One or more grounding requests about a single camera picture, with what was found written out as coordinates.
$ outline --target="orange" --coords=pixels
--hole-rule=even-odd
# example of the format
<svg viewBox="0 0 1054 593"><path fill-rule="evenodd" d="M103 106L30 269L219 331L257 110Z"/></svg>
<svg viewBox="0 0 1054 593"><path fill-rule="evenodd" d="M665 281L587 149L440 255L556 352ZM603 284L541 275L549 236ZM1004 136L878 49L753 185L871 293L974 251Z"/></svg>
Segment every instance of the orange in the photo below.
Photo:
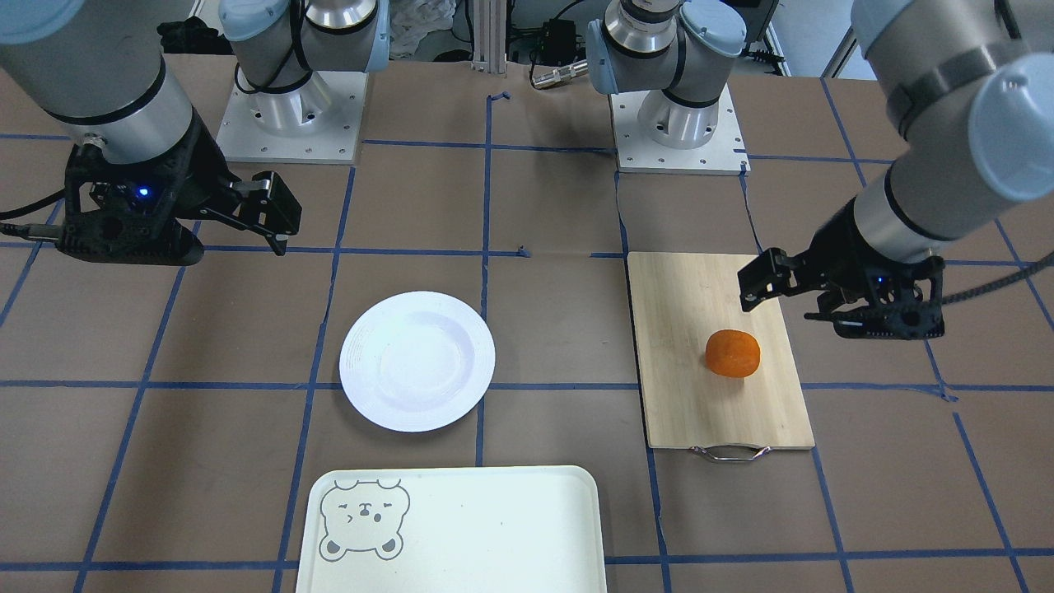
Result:
<svg viewBox="0 0 1054 593"><path fill-rule="evenodd" d="M722 330L706 341L706 369L718 375L742 379L760 364L761 347L745 332Z"/></svg>

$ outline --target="white tray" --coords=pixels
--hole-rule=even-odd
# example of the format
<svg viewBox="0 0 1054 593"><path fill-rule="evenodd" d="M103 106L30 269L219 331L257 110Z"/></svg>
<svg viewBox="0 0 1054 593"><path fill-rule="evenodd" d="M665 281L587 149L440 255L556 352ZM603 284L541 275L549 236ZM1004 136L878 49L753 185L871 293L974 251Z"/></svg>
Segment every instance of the white tray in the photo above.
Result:
<svg viewBox="0 0 1054 593"><path fill-rule="evenodd" d="M297 593L606 590L581 468L336 471L308 497Z"/></svg>

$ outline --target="metal handle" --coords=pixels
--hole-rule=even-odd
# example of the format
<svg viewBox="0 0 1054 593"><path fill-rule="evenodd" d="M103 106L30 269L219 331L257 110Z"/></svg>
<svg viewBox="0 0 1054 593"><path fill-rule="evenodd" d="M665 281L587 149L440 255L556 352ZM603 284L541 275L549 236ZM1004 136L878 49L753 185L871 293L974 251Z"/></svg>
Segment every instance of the metal handle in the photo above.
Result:
<svg viewBox="0 0 1054 593"><path fill-rule="evenodd" d="M768 452L773 451L773 448L770 448L768 446L765 446L765 447L756 447L756 446L718 446L718 447L711 447L710 448L710 450L725 450L725 449L744 450L744 451L750 452L752 455L750 455L750 457L719 457L719 456L715 455L711 451L707 450L706 448L702 448L702 447L694 447L694 448L689 449L688 451L690 451L691 453L695 453L696 455L702 457L703 459L705 459L705 460L707 460L707 461L709 461L711 463L748 463L750 461L755 461L756 459L759 459L760 457L764 456Z"/></svg>

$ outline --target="cartoon bear face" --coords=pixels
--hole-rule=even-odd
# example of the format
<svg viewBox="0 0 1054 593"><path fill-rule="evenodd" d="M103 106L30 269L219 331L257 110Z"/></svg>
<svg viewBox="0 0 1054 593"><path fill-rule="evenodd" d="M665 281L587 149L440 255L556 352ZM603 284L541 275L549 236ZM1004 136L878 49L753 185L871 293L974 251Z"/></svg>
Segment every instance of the cartoon bear face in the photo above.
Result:
<svg viewBox="0 0 1054 593"><path fill-rule="evenodd" d="M399 480L333 482L320 505L326 535L318 553L335 562L348 552L375 552L384 560L403 551L403 517L410 510L410 494Z"/></svg>

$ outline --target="metal post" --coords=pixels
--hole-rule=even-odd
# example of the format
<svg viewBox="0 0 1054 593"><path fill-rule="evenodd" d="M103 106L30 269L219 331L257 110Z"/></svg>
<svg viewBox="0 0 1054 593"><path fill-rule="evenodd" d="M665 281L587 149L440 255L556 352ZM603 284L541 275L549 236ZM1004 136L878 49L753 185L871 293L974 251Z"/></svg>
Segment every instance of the metal post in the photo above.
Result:
<svg viewBox="0 0 1054 593"><path fill-rule="evenodd" d="M506 0L476 0L472 4L472 34L475 48L472 68L487 74L505 74Z"/></svg>
<svg viewBox="0 0 1054 593"><path fill-rule="evenodd" d="M838 75L845 70L845 64L848 63L850 58L853 57L853 52L856 51L857 38L856 32L853 31L851 26L848 31L845 32L845 37L842 37L842 41L838 44L838 48L835 50L835 55L831 56L831 61L827 62L827 67L823 68L823 74L820 78L838 78Z"/></svg>

